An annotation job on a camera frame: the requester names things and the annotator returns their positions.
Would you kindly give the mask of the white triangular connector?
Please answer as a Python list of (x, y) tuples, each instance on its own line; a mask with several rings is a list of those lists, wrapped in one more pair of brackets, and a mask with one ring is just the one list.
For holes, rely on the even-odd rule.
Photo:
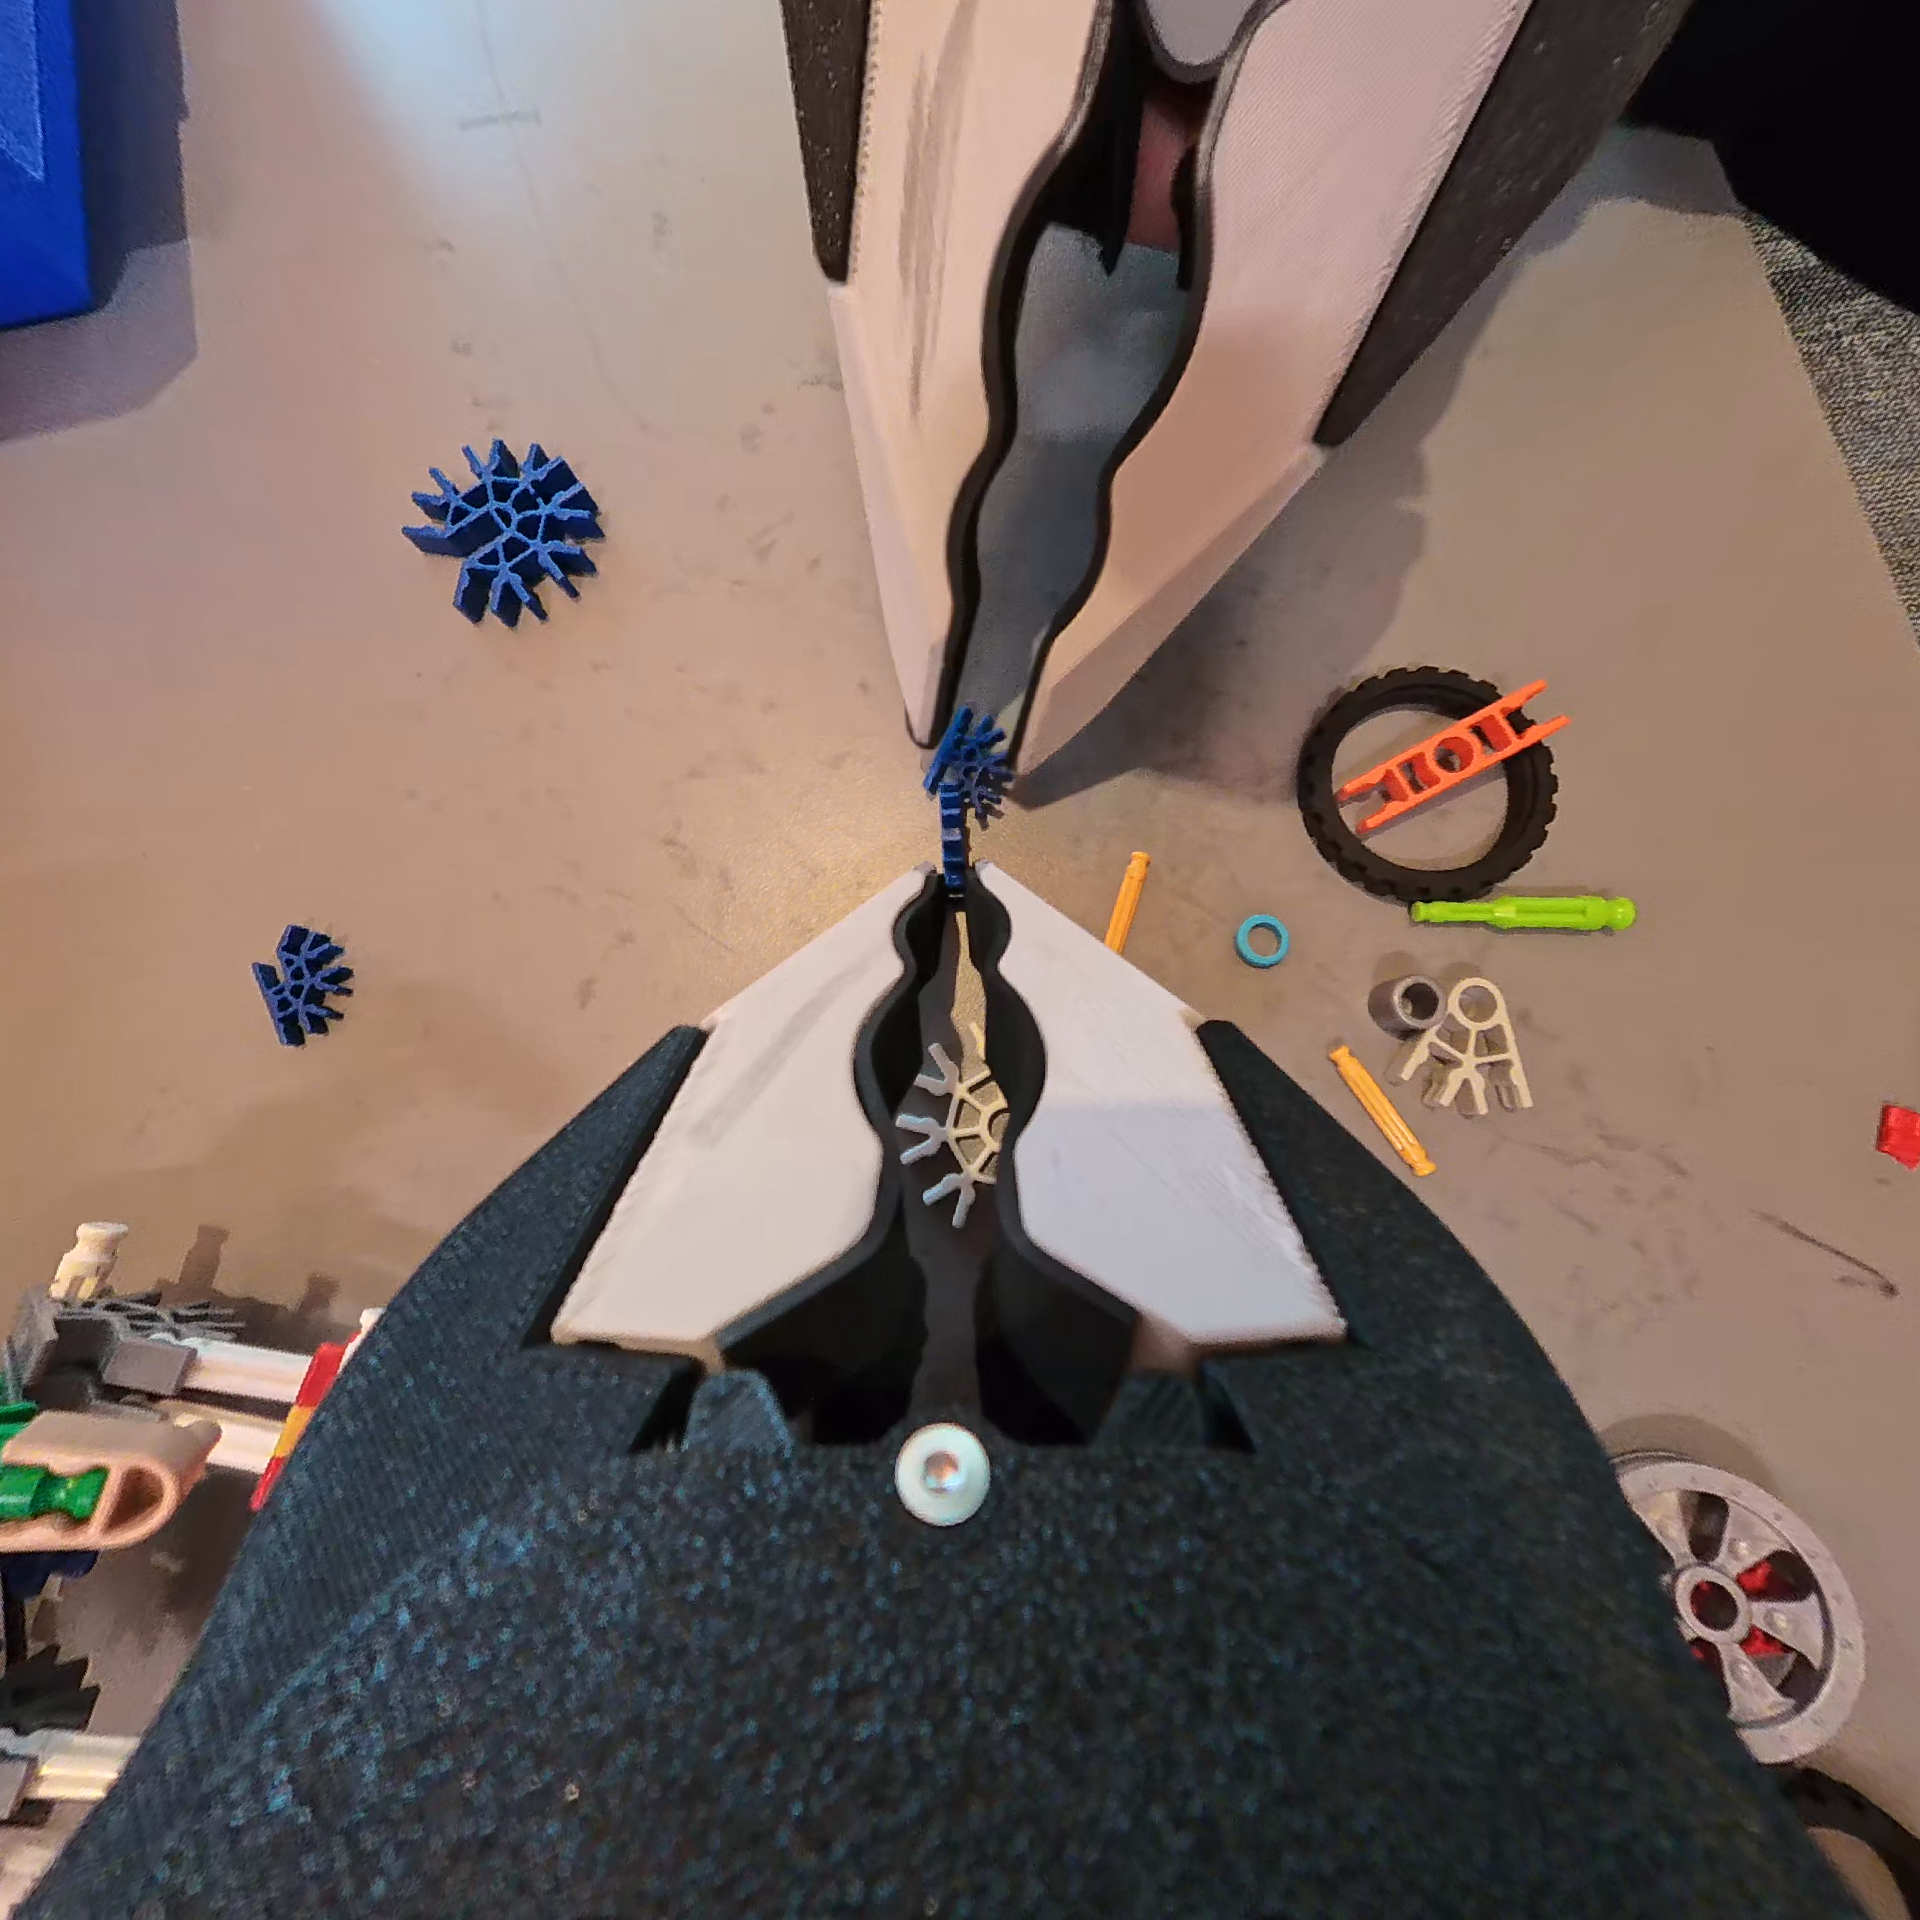
[(1506, 999), (1485, 976), (1463, 976), (1447, 991), (1441, 1019), (1403, 1048), (1393, 1077), (1417, 1080), (1429, 1108), (1472, 1118), (1495, 1101), (1509, 1112), (1533, 1107)]

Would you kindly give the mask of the small red connector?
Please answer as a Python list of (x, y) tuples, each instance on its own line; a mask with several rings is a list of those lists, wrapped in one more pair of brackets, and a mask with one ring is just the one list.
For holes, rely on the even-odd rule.
[(1713, 1563), (1683, 1567), (1674, 1603), (1683, 1631), (1719, 1654), (1738, 1649), (1757, 1664), (1821, 1664), (1827, 1656), (1821, 1600), (1793, 1552), (1771, 1552), (1738, 1571)]

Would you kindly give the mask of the large blue snowflake connector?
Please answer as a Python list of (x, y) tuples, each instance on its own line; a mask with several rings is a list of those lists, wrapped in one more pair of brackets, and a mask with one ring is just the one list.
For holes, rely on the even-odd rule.
[(546, 619), (541, 585), (578, 597), (577, 577), (594, 576), (586, 542), (601, 540), (600, 508), (573, 468), (540, 443), (514, 455), (493, 439), (488, 456), (464, 448), (473, 483), (458, 486), (435, 468), (437, 492), (417, 492), (426, 524), (402, 535), (426, 556), (463, 565), (452, 605), (473, 624), (521, 612)]

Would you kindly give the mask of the orange ladder connector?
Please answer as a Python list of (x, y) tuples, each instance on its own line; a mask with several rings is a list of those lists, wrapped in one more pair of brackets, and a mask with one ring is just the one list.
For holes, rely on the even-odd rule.
[(1548, 684), (1536, 679), (1515, 691), (1499, 691), (1444, 667), (1397, 667), (1361, 684), (1328, 716), (1332, 753), (1343, 751), (1343, 740), (1351, 732), (1368, 727), (1381, 712), (1434, 712), (1441, 725), (1368, 769), (1338, 782), (1336, 806), (1351, 809), (1372, 803), (1375, 811), (1351, 824), (1354, 831), (1370, 833), (1447, 798), (1497, 766), (1517, 761), (1569, 725), (1567, 716), (1536, 719), (1524, 712), (1528, 701), (1546, 694), (1546, 687)]

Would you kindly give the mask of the black rubber tyre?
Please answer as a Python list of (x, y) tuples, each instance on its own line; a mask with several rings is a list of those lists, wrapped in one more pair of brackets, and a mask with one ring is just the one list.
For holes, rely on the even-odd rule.
[(1861, 1845), (1885, 1869), (1903, 1916), (1917, 1916), (1917, 1837), (1897, 1816), (1815, 1767), (1783, 1769), (1780, 1788), (1811, 1837)]
[(1332, 725), (1328, 716), (1332, 707), (1359, 686), (1343, 692), (1328, 709), (1322, 711), (1303, 740), (1299, 758), (1299, 804), (1303, 824), (1308, 827), (1319, 855), (1345, 880), (1355, 881), (1370, 895), (1402, 904), (1419, 901), (1468, 902), (1488, 895), (1499, 881), (1511, 880), (1513, 872), (1522, 869), (1546, 843), (1555, 819), (1556, 775), (1548, 740), (1532, 751), (1524, 751), (1520, 758), (1488, 772), (1499, 775), (1504, 782), (1504, 816), (1488, 849), (1455, 869), (1410, 869), (1377, 849), (1375, 840), (1388, 827), (1370, 833), (1354, 831), (1354, 822), (1375, 811), (1372, 803), (1340, 809), (1332, 800), (1332, 788), (1340, 780), (1338, 753), (1332, 753)]

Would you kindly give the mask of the blue plastic storage bin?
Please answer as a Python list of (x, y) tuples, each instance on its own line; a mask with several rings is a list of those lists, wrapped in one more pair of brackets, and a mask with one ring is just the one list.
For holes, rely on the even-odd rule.
[(2, 326), (89, 312), (186, 237), (177, 3), (2, 5)]

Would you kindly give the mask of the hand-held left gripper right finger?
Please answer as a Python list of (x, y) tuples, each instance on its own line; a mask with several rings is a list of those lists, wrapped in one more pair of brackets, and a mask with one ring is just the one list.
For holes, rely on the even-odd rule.
[(1024, 1245), (1196, 1353), (1343, 1339), (1201, 1014), (997, 864), (968, 923)]

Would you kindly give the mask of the silver wheel hub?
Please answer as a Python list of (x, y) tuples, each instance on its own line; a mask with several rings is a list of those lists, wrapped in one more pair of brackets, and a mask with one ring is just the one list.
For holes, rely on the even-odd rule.
[(1783, 1500), (1735, 1472), (1674, 1452), (1634, 1449), (1613, 1460), (1624, 1500), (1669, 1557), (1665, 1588), (1683, 1567), (1746, 1567), (1771, 1552), (1793, 1552), (1812, 1575), (1829, 1625), (1821, 1664), (1748, 1662), (1741, 1653), (1691, 1641), (1717, 1678), (1746, 1751), (1765, 1764), (1793, 1764), (1835, 1740), (1865, 1681), (1865, 1621), (1833, 1552)]

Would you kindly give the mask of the white snowflake connector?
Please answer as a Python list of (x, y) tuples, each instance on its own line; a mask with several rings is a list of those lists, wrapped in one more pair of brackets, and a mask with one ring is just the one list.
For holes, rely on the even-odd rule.
[(940, 1158), (945, 1169), (921, 1193), (929, 1209), (951, 1205), (951, 1228), (964, 1230), (981, 1193), (997, 1185), (1009, 1101), (986, 1059), (986, 1027), (971, 1022), (968, 1045), (948, 1053), (930, 1043), (914, 1089), (930, 1108), (901, 1110), (897, 1128), (916, 1140), (901, 1148), (901, 1163)]

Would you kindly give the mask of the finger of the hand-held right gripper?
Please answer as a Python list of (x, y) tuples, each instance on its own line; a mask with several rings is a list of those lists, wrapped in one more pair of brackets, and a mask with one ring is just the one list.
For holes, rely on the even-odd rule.
[(1089, 598), (1024, 701), (1017, 767), (1083, 728), (1322, 463), (1312, 435), (1522, 3), (1291, 3), (1239, 51), (1203, 164), (1185, 371), (1112, 480)]
[(946, 727), (977, 520), (1012, 437), (1012, 273), (1089, 121), (1114, 5), (872, 7), (848, 273), (832, 332), (881, 614), (913, 739)]

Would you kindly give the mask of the lime green plastic rod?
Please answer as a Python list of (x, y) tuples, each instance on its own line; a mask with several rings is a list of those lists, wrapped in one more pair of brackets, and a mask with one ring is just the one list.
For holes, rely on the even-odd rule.
[(1626, 895), (1495, 895), (1468, 902), (1419, 901), (1409, 907), (1413, 923), (1477, 925), (1497, 931), (1626, 931), (1640, 919)]

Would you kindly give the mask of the multicoloured construction toy model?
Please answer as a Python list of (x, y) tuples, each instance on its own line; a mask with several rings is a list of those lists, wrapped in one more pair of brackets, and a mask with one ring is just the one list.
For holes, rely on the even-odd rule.
[(258, 1511), (383, 1315), (364, 1310), (314, 1350), (266, 1349), (217, 1303), (117, 1291), (127, 1236), (119, 1221), (80, 1223), (5, 1333), (5, 1827), (96, 1806), (132, 1751), (89, 1731), (89, 1665), (36, 1644), (36, 1613), (105, 1553), (160, 1533), (211, 1472), (240, 1476)]

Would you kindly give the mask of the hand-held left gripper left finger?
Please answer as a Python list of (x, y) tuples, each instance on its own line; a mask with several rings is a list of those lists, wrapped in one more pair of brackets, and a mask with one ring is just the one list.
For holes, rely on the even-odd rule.
[(725, 1339), (856, 1251), (882, 1144), (857, 1043), (908, 980), (909, 869), (704, 1022), (704, 1045), (563, 1299), (552, 1337), (720, 1359)]

